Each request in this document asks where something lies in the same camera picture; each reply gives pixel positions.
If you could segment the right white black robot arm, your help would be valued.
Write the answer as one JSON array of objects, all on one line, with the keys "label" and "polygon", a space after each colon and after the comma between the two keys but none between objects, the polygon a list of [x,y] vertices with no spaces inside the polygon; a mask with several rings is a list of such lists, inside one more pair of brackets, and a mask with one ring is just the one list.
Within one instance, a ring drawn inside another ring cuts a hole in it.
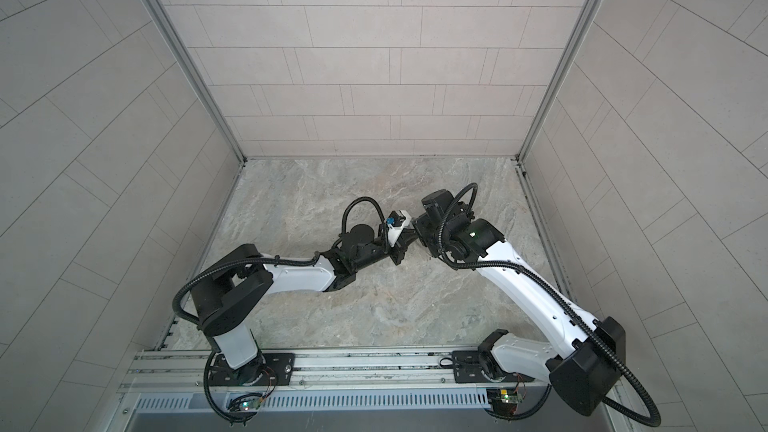
[{"label": "right white black robot arm", "polygon": [[484,375],[492,381],[524,376],[544,381],[584,416],[601,404],[618,409],[608,393],[628,369],[624,328],[611,317],[595,317],[557,291],[495,226],[475,218],[472,201],[440,189],[424,197],[422,205],[415,229],[430,254],[454,270],[477,272],[489,280],[547,340],[525,347],[508,331],[492,332],[477,352]]}]

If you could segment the left circuit board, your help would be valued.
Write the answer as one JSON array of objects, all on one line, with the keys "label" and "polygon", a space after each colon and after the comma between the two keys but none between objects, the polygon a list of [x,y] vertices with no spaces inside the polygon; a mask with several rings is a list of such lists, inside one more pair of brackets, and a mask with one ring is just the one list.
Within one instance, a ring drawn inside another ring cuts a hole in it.
[{"label": "left circuit board", "polygon": [[230,413],[256,413],[264,402],[261,393],[249,393],[230,400],[228,411]]}]

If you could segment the perforated vent strip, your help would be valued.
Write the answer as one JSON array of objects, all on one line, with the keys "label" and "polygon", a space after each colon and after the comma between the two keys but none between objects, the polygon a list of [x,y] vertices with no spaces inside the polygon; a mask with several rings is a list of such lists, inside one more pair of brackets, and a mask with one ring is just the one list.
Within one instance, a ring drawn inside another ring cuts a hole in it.
[{"label": "perforated vent strip", "polygon": [[[264,412],[488,409],[484,389],[391,389],[278,391],[260,407]],[[149,393],[139,396],[141,413],[209,412],[202,393]]]}]

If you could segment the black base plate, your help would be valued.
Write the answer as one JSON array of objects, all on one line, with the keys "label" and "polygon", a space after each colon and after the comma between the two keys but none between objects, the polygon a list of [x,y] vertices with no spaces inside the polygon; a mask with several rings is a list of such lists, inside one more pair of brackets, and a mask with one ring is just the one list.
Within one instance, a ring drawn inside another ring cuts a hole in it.
[{"label": "black base plate", "polygon": [[451,352],[451,362],[454,379],[459,384],[492,383],[492,382],[516,382],[521,378],[523,382],[532,382],[529,376],[502,372],[501,369],[484,358],[479,351],[454,350]]},{"label": "black base plate", "polygon": [[266,353],[238,369],[232,369],[226,359],[217,354],[205,366],[208,383],[214,387],[287,386],[295,365],[292,353]]}]

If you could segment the aluminium mounting rail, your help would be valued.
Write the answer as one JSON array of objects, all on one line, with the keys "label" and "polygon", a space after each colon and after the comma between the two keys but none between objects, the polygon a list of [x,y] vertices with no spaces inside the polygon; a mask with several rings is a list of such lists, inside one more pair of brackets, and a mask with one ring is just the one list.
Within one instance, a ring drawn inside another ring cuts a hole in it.
[{"label": "aluminium mounting rail", "polygon": [[[511,387],[516,382],[459,384],[454,379],[451,352],[475,350],[474,346],[426,346],[384,348],[268,349],[266,353],[292,353],[295,365],[287,386],[214,387],[215,392],[373,390]],[[203,387],[206,350],[142,352],[135,356],[120,380],[121,392],[199,392]],[[551,347],[536,341],[515,339],[502,343],[495,354],[506,373],[533,379],[532,385],[547,383],[555,355]]]}]

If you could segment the circuit board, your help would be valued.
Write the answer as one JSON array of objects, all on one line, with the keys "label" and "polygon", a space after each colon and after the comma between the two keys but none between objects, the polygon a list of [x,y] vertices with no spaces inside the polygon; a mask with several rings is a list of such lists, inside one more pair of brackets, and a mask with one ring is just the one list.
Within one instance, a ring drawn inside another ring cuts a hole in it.
[{"label": "circuit board", "polygon": [[249,393],[230,400],[228,411],[230,413],[256,413],[264,402],[261,393]]},{"label": "circuit board", "polygon": [[514,416],[524,395],[516,389],[487,389],[490,411],[497,415]]}]

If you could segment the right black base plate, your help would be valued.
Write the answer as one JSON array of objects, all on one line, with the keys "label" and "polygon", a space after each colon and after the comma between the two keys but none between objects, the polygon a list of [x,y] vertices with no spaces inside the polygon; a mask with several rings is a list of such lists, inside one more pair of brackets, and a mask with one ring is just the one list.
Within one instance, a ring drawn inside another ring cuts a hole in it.
[{"label": "right black base plate", "polygon": [[479,351],[454,350],[451,352],[451,362],[454,379],[459,384],[492,383],[492,382],[516,382],[521,378],[523,382],[532,382],[529,376],[502,372],[501,369],[484,358]]}]

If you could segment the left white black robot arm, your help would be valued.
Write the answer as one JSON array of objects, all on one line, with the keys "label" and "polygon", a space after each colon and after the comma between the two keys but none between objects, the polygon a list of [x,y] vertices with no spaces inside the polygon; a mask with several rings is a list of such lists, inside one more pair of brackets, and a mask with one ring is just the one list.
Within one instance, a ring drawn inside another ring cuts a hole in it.
[{"label": "left white black robot arm", "polygon": [[378,232],[365,224],[354,226],[311,259],[270,257],[244,244],[182,286],[172,308],[203,333],[227,369],[259,368],[263,355],[244,321],[264,296],[339,291],[364,268],[385,259],[400,264],[416,239],[409,224],[395,226],[387,220]]}]

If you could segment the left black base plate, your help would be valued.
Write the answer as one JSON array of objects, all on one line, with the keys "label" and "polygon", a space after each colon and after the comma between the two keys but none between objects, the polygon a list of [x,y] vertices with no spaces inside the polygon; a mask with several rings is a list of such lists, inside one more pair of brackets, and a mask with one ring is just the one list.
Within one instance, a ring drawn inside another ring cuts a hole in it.
[{"label": "left black base plate", "polygon": [[292,353],[266,353],[238,369],[232,369],[226,359],[217,354],[205,366],[208,383],[214,387],[287,386],[295,365]]}]

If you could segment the right circuit board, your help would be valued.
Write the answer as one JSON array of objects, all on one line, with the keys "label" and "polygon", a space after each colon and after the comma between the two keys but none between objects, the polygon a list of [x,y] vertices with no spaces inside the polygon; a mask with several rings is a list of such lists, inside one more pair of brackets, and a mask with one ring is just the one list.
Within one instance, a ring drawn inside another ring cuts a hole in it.
[{"label": "right circuit board", "polygon": [[490,411],[497,415],[514,416],[524,395],[516,389],[487,389]]}]

